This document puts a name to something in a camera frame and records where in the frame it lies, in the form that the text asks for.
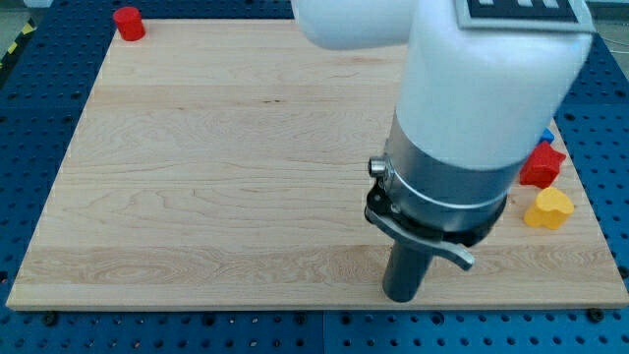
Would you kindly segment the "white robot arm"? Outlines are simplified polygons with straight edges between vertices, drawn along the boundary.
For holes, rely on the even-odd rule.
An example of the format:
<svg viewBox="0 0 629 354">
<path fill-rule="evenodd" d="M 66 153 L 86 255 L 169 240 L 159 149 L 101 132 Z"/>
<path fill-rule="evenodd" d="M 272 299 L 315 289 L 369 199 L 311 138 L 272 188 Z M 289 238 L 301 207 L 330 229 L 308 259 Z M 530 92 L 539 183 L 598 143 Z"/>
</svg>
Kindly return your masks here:
<svg viewBox="0 0 629 354">
<path fill-rule="evenodd" d="M 393 240 L 386 296 L 412 300 L 433 258 L 470 268 L 510 186 L 588 57 L 583 1 L 294 0 L 313 44 L 407 48 L 366 219 Z"/>
</svg>

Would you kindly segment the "silver tool mount with clamp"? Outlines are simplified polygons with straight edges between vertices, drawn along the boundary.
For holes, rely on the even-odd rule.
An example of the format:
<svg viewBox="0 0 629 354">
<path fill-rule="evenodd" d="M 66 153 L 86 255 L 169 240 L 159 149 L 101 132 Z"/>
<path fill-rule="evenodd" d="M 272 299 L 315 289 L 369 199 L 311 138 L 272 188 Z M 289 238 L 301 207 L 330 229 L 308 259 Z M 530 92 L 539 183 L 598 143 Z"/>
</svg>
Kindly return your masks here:
<svg viewBox="0 0 629 354">
<path fill-rule="evenodd" d="M 464 270 L 467 250 L 489 233 L 506 206 L 522 159 L 501 166 L 461 166 L 431 156 L 394 117 L 383 155 L 369 161 L 375 179 L 365 217 L 417 258 L 440 257 Z"/>
</svg>

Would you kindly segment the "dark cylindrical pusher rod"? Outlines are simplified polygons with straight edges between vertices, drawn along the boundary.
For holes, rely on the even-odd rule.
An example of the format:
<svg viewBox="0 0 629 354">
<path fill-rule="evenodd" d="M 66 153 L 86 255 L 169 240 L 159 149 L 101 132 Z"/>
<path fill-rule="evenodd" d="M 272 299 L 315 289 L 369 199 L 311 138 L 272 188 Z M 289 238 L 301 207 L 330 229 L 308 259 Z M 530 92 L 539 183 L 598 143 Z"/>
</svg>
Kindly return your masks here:
<svg viewBox="0 0 629 354">
<path fill-rule="evenodd" d="M 433 255 L 416 251 L 395 241 L 382 280 L 385 295 L 399 303 L 413 300 L 421 286 Z"/>
</svg>

